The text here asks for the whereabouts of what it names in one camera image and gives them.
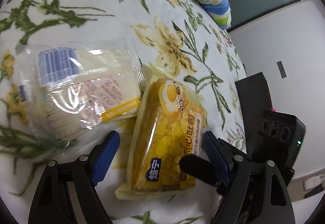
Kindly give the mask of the yellow toast bread packet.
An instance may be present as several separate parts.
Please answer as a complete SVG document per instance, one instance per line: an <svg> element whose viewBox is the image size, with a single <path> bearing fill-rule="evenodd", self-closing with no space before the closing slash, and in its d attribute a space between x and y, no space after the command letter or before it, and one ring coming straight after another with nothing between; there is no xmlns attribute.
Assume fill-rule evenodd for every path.
<svg viewBox="0 0 325 224"><path fill-rule="evenodd" d="M167 70L150 65L150 81L139 106L121 200L175 195L196 186L180 168L184 155L199 155L207 111L204 99Z"/></svg>

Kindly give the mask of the white bread clear packet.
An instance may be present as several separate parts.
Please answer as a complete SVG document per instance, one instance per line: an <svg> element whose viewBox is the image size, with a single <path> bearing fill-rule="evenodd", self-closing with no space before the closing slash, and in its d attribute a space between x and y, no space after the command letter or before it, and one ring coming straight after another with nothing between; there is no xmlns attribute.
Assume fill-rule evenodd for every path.
<svg viewBox="0 0 325 224"><path fill-rule="evenodd" d="M34 136L92 141L137 116L145 78L132 39L28 45L15 79Z"/></svg>

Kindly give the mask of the black storage box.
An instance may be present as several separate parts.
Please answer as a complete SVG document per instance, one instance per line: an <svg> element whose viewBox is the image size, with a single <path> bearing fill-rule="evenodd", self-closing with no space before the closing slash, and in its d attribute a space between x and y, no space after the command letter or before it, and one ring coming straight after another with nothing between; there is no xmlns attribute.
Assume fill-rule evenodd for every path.
<svg viewBox="0 0 325 224"><path fill-rule="evenodd" d="M272 100L267 80L262 72L235 82L244 121L246 151L251 156L255 148L261 145L258 135L262 127L263 112L272 109Z"/></svg>

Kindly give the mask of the floral white blanket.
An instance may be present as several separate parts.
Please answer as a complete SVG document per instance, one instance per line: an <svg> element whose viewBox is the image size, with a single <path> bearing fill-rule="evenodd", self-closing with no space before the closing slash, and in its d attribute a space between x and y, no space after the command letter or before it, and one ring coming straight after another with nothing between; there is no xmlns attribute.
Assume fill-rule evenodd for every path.
<svg viewBox="0 0 325 224"><path fill-rule="evenodd" d="M47 163L115 130L95 188L114 223L210 223L220 196L179 160L207 130L246 149L245 77L194 0L1 0L1 201L27 223Z"/></svg>

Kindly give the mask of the grey wall switch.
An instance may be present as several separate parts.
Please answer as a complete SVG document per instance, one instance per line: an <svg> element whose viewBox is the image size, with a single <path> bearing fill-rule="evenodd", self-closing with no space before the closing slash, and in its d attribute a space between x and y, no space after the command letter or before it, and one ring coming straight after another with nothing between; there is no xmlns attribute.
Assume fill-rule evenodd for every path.
<svg viewBox="0 0 325 224"><path fill-rule="evenodd" d="M278 70L280 72L281 78L286 78L287 75L286 75L282 61L278 61L276 64L277 64Z"/></svg>

